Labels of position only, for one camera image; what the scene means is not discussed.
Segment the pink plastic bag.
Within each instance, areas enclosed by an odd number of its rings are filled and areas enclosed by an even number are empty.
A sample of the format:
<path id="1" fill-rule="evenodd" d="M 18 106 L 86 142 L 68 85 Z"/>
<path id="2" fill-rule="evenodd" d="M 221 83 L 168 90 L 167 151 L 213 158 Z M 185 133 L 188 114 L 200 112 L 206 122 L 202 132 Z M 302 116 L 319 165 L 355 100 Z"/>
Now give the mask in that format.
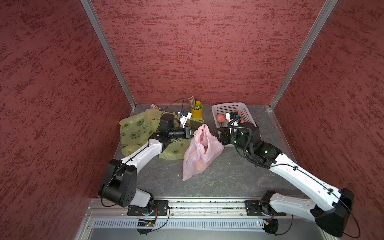
<path id="1" fill-rule="evenodd" d="M 184 155 L 183 181 L 187 181 L 193 175 L 202 173 L 196 171 L 195 162 L 204 161 L 207 169 L 223 150 L 224 146 L 217 137 L 211 134 L 208 125 L 201 125 L 194 132 L 194 137 Z"/>

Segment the peach front orange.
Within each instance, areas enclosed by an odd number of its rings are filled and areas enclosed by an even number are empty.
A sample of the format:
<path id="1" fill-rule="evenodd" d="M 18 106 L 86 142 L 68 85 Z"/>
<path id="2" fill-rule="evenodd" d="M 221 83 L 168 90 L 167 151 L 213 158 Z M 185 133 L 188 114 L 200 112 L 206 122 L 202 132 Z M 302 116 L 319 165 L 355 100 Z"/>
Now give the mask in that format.
<path id="1" fill-rule="evenodd" d="M 198 172 L 203 172 L 206 169 L 206 163 L 204 161 L 195 162 L 195 168 Z"/>

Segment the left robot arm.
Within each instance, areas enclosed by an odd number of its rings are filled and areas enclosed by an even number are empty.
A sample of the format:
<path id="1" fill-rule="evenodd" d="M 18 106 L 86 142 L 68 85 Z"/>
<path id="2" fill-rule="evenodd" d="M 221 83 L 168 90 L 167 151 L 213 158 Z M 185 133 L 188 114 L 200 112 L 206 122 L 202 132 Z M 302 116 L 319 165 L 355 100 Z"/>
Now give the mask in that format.
<path id="1" fill-rule="evenodd" d="M 150 134 L 147 142 L 133 154 L 122 160 L 111 160 L 106 167 L 99 188 L 99 196 L 112 202 L 112 206 L 134 206 L 149 215 L 155 208 L 154 196 L 137 188 L 137 175 L 140 170 L 154 157 L 162 153 L 173 139 L 191 139 L 192 127 L 187 120 L 192 114 L 180 112 L 179 128 L 174 128 L 175 116 L 165 114 L 160 117 L 157 130 Z"/>

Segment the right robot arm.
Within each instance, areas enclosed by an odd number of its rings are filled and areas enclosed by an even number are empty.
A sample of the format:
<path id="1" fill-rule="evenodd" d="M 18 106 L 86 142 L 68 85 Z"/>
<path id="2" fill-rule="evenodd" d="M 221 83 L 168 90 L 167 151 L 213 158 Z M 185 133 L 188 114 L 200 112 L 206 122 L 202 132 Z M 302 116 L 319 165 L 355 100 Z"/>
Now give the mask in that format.
<path id="1" fill-rule="evenodd" d="M 354 193 L 347 188 L 338 189 L 315 177 L 293 162 L 282 150 L 264 142 L 258 126 L 238 119 L 226 127 L 215 130 L 220 143 L 231 144 L 237 152 L 255 167 L 269 170 L 291 183 L 304 198 L 289 197 L 267 191 L 259 200 L 257 209 L 269 217 L 272 227 L 266 232 L 277 234 L 277 214 L 289 214 L 310 220 L 324 232 L 340 238 L 345 235 L 349 217 L 352 214 Z"/>

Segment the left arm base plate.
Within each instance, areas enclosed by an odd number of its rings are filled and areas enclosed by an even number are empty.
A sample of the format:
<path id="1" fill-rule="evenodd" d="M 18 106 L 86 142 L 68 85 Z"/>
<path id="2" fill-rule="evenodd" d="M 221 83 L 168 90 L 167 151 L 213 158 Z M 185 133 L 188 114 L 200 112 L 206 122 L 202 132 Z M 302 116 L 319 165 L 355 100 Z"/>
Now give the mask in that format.
<path id="1" fill-rule="evenodd" d="M 152 200 L 145 208 L 129 206 L 127 215 L 135 217 L 156 217 L 167 216 L 169 214 L 169 201 Z"/>

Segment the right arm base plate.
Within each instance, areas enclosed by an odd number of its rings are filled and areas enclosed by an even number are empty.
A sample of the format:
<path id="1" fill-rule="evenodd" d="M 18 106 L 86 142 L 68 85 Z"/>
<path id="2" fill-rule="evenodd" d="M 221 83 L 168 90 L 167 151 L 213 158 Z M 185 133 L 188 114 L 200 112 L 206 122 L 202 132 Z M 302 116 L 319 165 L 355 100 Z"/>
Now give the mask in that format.
<path id="1" fill-rule="evenodd" d="M 244 201 L 247 216 L 249 217 L 285 217 L 286 213 L 276 212 L 270 204 L 265 202 L 260 203 L 260 201 L 250 200 Z"/>

